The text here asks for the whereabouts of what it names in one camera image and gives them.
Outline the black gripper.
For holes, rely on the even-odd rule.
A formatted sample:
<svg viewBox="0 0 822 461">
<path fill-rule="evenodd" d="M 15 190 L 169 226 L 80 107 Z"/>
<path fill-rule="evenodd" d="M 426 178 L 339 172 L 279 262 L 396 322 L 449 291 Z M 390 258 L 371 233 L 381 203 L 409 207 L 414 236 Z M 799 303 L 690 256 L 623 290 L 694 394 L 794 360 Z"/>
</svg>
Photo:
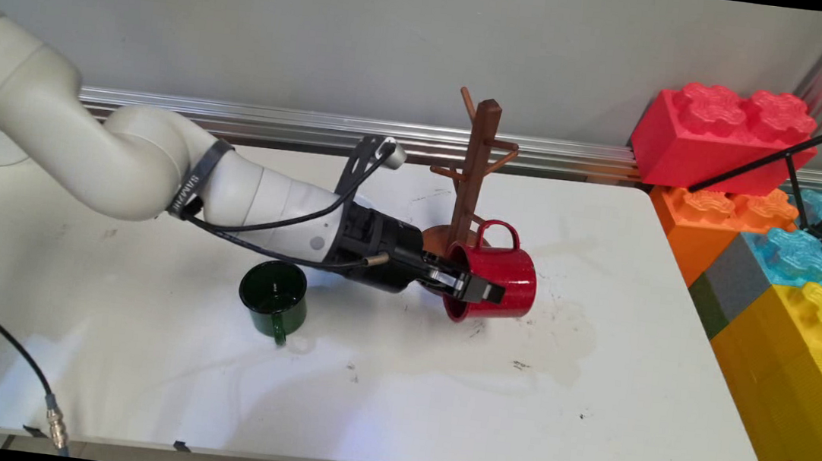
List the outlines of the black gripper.
<svg viewBox="0 0 822 461">
<path fill-rule="evenodd" d="M 411 224 L 350 202 L 337 233 L 334 263 L 361 263 L 384 254 L 387 262 L 340 269 L 338 273 L 393 294 L 417 281 L 430 292 L 459 302 L 499 305 L 504 299 L 505 287 L 477 276 L 467 265 L 424 257 L 423 242 L 422 232 Z"/>
</svg>

